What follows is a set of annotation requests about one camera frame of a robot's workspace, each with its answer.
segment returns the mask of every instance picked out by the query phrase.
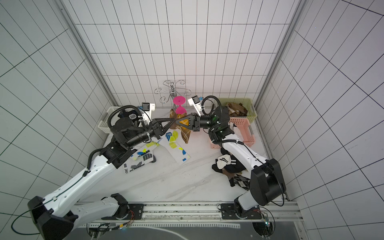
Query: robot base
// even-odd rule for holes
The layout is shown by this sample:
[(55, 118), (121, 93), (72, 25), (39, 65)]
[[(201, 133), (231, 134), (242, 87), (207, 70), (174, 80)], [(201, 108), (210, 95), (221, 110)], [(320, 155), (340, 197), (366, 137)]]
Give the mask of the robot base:
[[(143, 215), (143, 208), (144, 204), (128, 204), (128, 209), (131, 210), (134, 214), (134, 220), (141, 220), (142, 215)], [(131, 219), (131, 214), (128, 214), (128, 216), (124, 219), (121, 220), (130, 220)], [(115, 217), (102, 217), (102, 220), (116, 220)]]
[(238, 213), (235, 210), (235, 204), (220, 204), (219, 205), (222, 219), (226, 220), (238, 220), (238, 219), (262, 219), (262, 215), (259, 212), (253, 211), (253, 209), (250, 209), (249, 211), (242, 214), (242, 216), (239, 216)]

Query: mounting plate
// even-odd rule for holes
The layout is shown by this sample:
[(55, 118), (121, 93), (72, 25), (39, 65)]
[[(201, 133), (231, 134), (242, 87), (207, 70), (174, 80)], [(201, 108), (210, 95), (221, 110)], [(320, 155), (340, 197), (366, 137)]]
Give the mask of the mounting plate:
[[(225, 219), (225, 220), (240, 219), (235, 212), (234, 204), (220, 204), (219, 206), (221, 207), (219, 209), (221, 211), (222, 219)], [(261, 216), (261, 213), (249, 211), (241, 219), (262, 219), (262, 216)]]
[[(133, 211), (133, 213), (135, 214), (135, 218), (134, 220), (140, 220), (142, 215), (143, 215), (143, 208), (144, 208), (144, 204), (128, 204), (129, 206), (129, 209)], [(128, 216), (122, 220), (130, 220), (131, 219), (131, 215), (128, 214)], [(103, 217), (101, 218), (102, 220), (116, 220), (116, 218), (114, 217)]]

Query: black cable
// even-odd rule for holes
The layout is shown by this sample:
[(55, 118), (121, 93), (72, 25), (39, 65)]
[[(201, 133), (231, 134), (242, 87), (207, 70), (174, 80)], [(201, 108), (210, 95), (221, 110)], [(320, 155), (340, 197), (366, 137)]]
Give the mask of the black cable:
[(90, 237), (92, 237), (91, 233), (89, 232), (88, 224), (89, 224), (89, 223), (87, 223), (87, 225), (85, 226), (85, 229), (87, 230), (88, 235), (89, 235)]
[[(110, 225), (110, 224), (111, 224), (111, 223), (109, 223), (109, 222), (100, 224), (100, 225), (97, 227), (97, 232), (108, 232), (108, 231), (109, 231), (109, 225)], [(106, 225), (108, 225), (108, 227), (107, 227), (106, 229), (100, 230), (100, 227), (102, 227), (102, 226), (106, 226)]]
[(216, 208), (220, 211), (220, 212), (225, 212), (225, 213), (228, 213), (228, 212), (231, 212), (231, 213), (234, 213), (234, 214), (236, 214), (236, 211), (235, 210), (229, 210), (229, 209), (227, 209), (227, 211), (224, 211), (224, 209), (220, 209), (220, 208), (218, 208), (219, 206), (221, 206), (221, 204), (218, 204), (218, 205), (216, 205)]
[[(68, 191), (71, 187), (73, 187), (75, 184), (77, 184), (82, 178), (83, 178), (83, 176), (82, 176), (79, 180), (77, 180), (76, 183), (74, 183), (72, 186), (70, 186), (69, 188), (67, 188), (65, 191), (61, 192), (61, 193), (60, 193), (59, 195), (57, 195), (56, 197), (58, 197), (58, 196), (60, 196), (61, 194), (65, 193), (66, 191)], [(13, 228), (13, 225), (15, 224), (15, 221), (16, 221), (19, 217), (21, 217), (22, 215), (24, 215), (24, 214), (26, 214), (27, 212), (30, 212), (30, 211), (32, 211), (32, 210), (38, 208), (38, 207), (41, 207), (41, 206), (43, 206), (43, 205), (45, 205), (45, 204), (51, 202), (52, 200), (53, 200), (53, 199), (51, 199), (51, 200), (49, 200), (48, 202), (46, 202), (46, 203), (44, 203), (44, 204), (41, 204), (41, 205), (39, 205), (39, 206), (37, 206), (37, 207), (35, 207), (35, 208), (32, 208), (31, 210), (28, 210), (28, 211), (26, 211), (26, 212), (20, 214), (19, 216), (17, 216), (17, 218), (15, 218), (15, 219), (13, 220), (12, 224), (11, 224), (12, 231), (14, 231), (15, 233), (17, 233), (17, 234), (19, 234), (19, 235), (37, 235), (37, 234), (40, 234), (40, 233), (20, 233), (20, 232), (16, 231), (16, 230)]]
[(207, 101), (210, 101), (212, 103), (212, 107), (211, 107), (211, 111), (207, 114), (204, 113), (204, 115), (211, 115), (215, 110), (215, 104), (210, 99), (207, 99)]
[(266, 209), (265, 207), (261, 207), (261, 208), (264, 208), (265, 210), (267, 210), (267, 211), (271, 214), (271, 216), (272, 216), (272, 218), (273, 218), (273, 228), (272, 228), (272, 233), (271, 233), (271, 235), (272, 235), (272, 234), (275, 232), (275, 227), (276, 227), (275, 218), (273, 217), (271, 211), (269, 211), (269, 210)]
[(139, 118), (141, 117), (141, 121), (143, 121), (143, 127), (144, 127), (144, 129), (145, 129), (146, 131), (148, 131), (149, 128), (147, 128), (147, 126), (144, 124), (144, 120), (143, 120), (143, 118), (142, 118), (141, 111), (140, 111), (137, 107), (135, 107), (135, 106), (133, 106), (133, 105), (125, 105), (125, 106), (122, 106), (122, 107), (116, 109), (115, 111), (113, 111), (113, 112), (110, 114), (110, 116), (108, 117), (108, 119), (107, 119), (108, 127), (109, 127), (109, 128), (112, 127), (111, 120), (112, 120), (113, 116), (115, 116), (116, 113), (120, 112), (121, 110), (123, 110), (123, 109), (127, 109), (127, 108), (132, 108), (132, 109), (134, 109), (134, 110), (137, 112), (137, 114), (139, 115)]
[(148, 116), (148, 114), (143, 110), (143, 112), (145, 113), (145, 115), (147, 115), (149, 121), (151, 121), (151, 118)]
[(88, 163), (87, 163), (87, 169), (90, 171), (91, 170), (91, 165), (92, 165), (92, 158), (93, 155), (97, 152), (100, 152), (102, 148), (95, 149), (91, 152), (91, 154), (88, 156)]
[[(215, 96), (213, 96), (213, 95), (206, 96), (206, 97), (203, 99), (203, 101), (201, 102), (201, 105), (204, 106), (205, 101), (207, 101), (209, 98), (213, 98), (213, 99), (216, 100), (217, 105), (218, 105), (218, 107), (219, 107), (219, 109), (220, 109), (219, 120), (221, 120), (222, 117), (223, 117), (223, 106), (221, 105), (221, 102), (220, 102), (220, 100), (219, 100), (217, 97), (215, 97)], [(207, 113), (204, 111), (204, 109), (202, 109), (202, 112), (204, 113), (204, 115), (209, 115), (209, 114), (207, 114)]]
[[(145, 113), (145, 115), (147, 115), (149, 121), (151, 121), (151, 118), (148, 116), (148, 114), (147, 114), (144, 110), (143, 110), (143, 112)], [(150, 143), (150, 142), (152, 142), (152, 139), (151, 139), (151, 138), (149, 138), (148, 142), (144, 142), (144, 141), (143, 141), (143, 143)]]
[[(273, 170), (267, 165), (266, 166), (267, 168), (269, 168), (269, 170), (271, 171), (271, 172), (273, 172)], [(280, 182), (279, 182), (279, 180), (276, 178), (276, 181), (277, 181), (277, 184), (279, 184), (279, 187), (280, 187), (280, 191), (281, 191), (281, 195), (283, 196), (283, 203), (281, 204), (281, 205), (278, 205), (277, 203), (275, 203), (275, 202), (273, 202), (273, 201), (271, 201), (273, 204), (275, 204), (275, 205), (277, 205), (277, 206), (279, 206), (279, 207), (282, 207), (283, 205), (284, 205), (284, 191), (283, 191), (283, 188), (282, 188), (282, 186), (281, 186), (281, 184), (280, 184)]]
[(281, 195), (283, 196), (283, 203), (281, 205), (278, 205), (277, 203), (275, 203), (274, 201), (271, 201), (271, 203), (275, 204), (275, 205), (278, 205), (279, 207), (282, 207), (284, 206), (284, 192), (283, 192), (283, 188), (281, 187), (281, 184), (279, 183), (279, 181), (277, 181), (277, 183), (279, 184), (279, 187), (280, 187), (280, 190), (281, 190)]
[(215, 143), (218, 141), (218, 138), (216, 135), (213, 135), (211, 132), (213, 131), (213, 129), (215, 129), (215, 127), (219, 126), (220, 124), (217, 123), (215, 125), (213, 125), (209, 130), (208, 130), (208, 135), (209, 135), (209, 139), (211, 139), (212, 143), (213, 144), (218, 144), (218, 143)]

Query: plaid cloth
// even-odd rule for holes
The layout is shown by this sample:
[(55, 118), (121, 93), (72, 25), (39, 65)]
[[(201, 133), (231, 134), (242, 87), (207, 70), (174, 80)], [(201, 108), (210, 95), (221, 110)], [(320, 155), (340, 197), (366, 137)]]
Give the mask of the plaid cloth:
[(239, 185), (240, 187), (242, 187), (243, 189), (245, 189), (247, 191), (249, 190), (249, 184), (250, 184), (249, 178), (235, 174), (235, 176), (233, 177), (233, 180), (234, 180), (235, 184)]

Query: black fabric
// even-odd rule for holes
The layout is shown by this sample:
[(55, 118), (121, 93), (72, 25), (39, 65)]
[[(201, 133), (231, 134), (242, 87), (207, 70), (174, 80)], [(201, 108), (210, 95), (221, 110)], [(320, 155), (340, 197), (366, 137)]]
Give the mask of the black fabric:
[(215, 172), (223, 173), (223, 170), (219, 169), (219, 168), (217, 167), (217, 164), (216, 164), (216, 163), (212, 165), (212, 169), (213, 169)]
[(232, 160), (236, 160), (236, 164), (229, 164), (229, 165), (226, 165), (224, 168), (227, 170), (227, 172), (229, 173), (238, 173), (238, 172), (241, 172), (243, 170), (245, 170), (246, 168), (244, 167), (244, 165), (239, 161), (237, 160), (237, 158), (233, 155), (230, 154), (230, 152), (228, 152), (227, 150), (225, 150), (224, 148), (221, 148), (220, 149), (220, 152), (221, 154), (223, 155), (230, 155), (231, 156), (231, 159)]
[(235, 181), (233, 178), (229, 179), (229, 184), (231, 185), (231, 187), (235, 186)]

